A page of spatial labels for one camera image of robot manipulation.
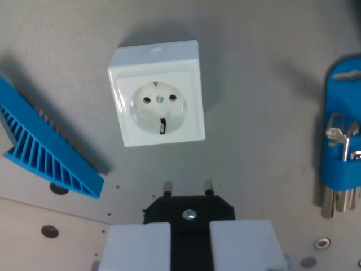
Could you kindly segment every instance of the metal prong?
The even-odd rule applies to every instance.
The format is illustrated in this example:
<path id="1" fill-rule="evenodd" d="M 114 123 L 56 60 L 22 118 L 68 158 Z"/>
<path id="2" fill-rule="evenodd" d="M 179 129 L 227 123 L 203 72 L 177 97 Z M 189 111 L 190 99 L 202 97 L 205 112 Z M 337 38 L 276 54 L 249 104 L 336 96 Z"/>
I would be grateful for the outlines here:
<path id="1" fill-rule="evenodd" d="M 351 194 L 350 194 L 350 202 L 349 202 L 350 210 L 354 210 L 356 208 L 359 194 L 360 194 L 360 187 L 352 189 Z"/>
<path id="2" fill-rule="evenodd" d="M 339 212 L 346 212 L 346 208 L 349 205 L 349 196 L 351 190 L 344 190 L 338 193 L 338 200 L 336 203 L 336 210 Z"/>
<path id="3" fill-rule="evenodd" d="M 349 146 L 350 146 L 350 138 L 346 138 L 346 142 L 344 143 L 344 148 L 342 150 L 342 161 L 344 162 L 347 161 Z M 338 200 L 336 203 L 336 210 L 338 210 L 339 212 L 346 211 L 346 207 L 349 205 L 349 201 L 350 201 L 350 193 L 351 190 L 344 190 L 339 193 Z"/>
<path id="4" fill-rule="evenodd" d="M 360 132 L 360 124 L 357 120 L 354 120 L 346 132 L 346 137 L 350 138 L 353 135 L 357 135 Z"/>
<path id="5" fill-rule="evenodd" d="M 213 196 L 214 195 L 212 181 L 206 181 L 205 182 L 204 193 L 205 193 L 206 196 Z"/>
<path id="6" fill-rule="evenodd" d="M 324 192 L 322 197 L 322 210 L 321 214 L 324 218 L 331 219 L 333 217 L 334 205 L 336 202 L 335 191 L 324 185 Z"/>
<path id="7" fill-rule="evenodd" d="M 342 120 L 342 114 L 341 113 L 332 113 L 328 119 L 328 124 L 326 130 L 333 127 L 333 122 L 335 119 L 341 119 Z"/>
<path id="8" fill-rule="evenodd" d="M 162 117 L 160 119 L 160 134 L 165 134 L 165 125 L 166 125 L 165 118 Z"/>
<path id="9" fill-rule="evenodd" d="M 171 181 L 164 182 L 163 185 L 163 196 L 171 196 L 172 184 Z"/>
<path id="10" fill-rule="evenodd" d="M 350 160 L 360 160 L 361 158 L 361 151 L 354 151 L 350 154 Z"/>

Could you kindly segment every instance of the gray surface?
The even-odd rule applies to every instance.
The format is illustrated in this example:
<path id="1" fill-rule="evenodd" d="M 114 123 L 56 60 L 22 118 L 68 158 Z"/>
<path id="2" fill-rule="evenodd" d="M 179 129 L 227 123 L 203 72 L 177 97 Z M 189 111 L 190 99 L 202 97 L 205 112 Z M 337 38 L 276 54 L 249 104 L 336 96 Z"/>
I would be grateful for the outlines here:
<path id="1" fill-rule="evenodd" d="M 164 181 L 175 195 L 193 195 L 211 179 L 238 219 L 272 220 L 296 266 L 315 256 L 314 270 L 359 269 L 361 208 L 327 221 L 315 205 L 323 77 L 336 58 L 360 50 L 348 1 L 8 0 L 0 34 L 0 69 L 108 172 L 100 200 L 57 196 L 3 158 L 0 196 L 131 223 Z M 106 73 L 115 48 L 194 38 L 206 140 L 124 148 Z M 322 236 L 332 245 L 315 251 Z"/>

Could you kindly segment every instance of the screw hole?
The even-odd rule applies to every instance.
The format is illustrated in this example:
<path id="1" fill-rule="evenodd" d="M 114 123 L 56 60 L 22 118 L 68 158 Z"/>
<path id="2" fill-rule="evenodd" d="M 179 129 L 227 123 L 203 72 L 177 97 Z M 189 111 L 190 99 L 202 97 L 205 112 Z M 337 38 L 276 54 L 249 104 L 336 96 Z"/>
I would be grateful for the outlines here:
<path id="1" fill-rule="evenodd" d="M 55 238 L 59 235 L 59 231 L 56 227 L 46 225 L 41 228 L 41 233 L 48 238 Z"/>
<path id="2" fill-rule="evenodd" d="M 325 237 L 317 239 L 314 243 L 314 247 L 317 250 L 324 250 L 324 249 L 328 248 L 330 245 L 331 245 L 331 240 L 329 238 L 325 238 Z"/>
<path id="3" fill-rule="evenodd" d="M 53 193 L 57 194 L 57 195 L 65 195 L 66 193 L 69 192 L 69 189 L 63 188 L 63 187 L 61 187 L 59 185 L 56 185 L 54 183 L 50 184 L 50 190 Z"/>
<path id="4" fill-rule="evenodd" d="M 174 102 L 175 100 L 177 100 L 177 96 L 172 94 L 171 96 L 169 96 L 169 99 L 170 99 L 171 102 Z"/>
<path id="5" fill-rule="evenodd" d="M 151 102 L 151 99 L 149 97 L 144 97 L 143 102 L 148 104 Z"/>
<path id="6" fill-rule="evenodd" d="M 300 266 L 303 268 L 311 268 L 317 264 L 317 260 L 314 257 L 305 257 L 301 260 Z"/>

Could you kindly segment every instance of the power socket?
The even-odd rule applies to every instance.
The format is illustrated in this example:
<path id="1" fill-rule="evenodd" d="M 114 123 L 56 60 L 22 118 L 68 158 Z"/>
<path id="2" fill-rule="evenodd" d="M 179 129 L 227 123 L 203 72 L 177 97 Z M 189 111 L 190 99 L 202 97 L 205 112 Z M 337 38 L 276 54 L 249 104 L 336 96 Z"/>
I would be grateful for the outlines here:
<path id="1" fill-rule="evenodd" d="M 197 41 L 118 48 L 108 75 L 124 146 L 205 139 Z"/>

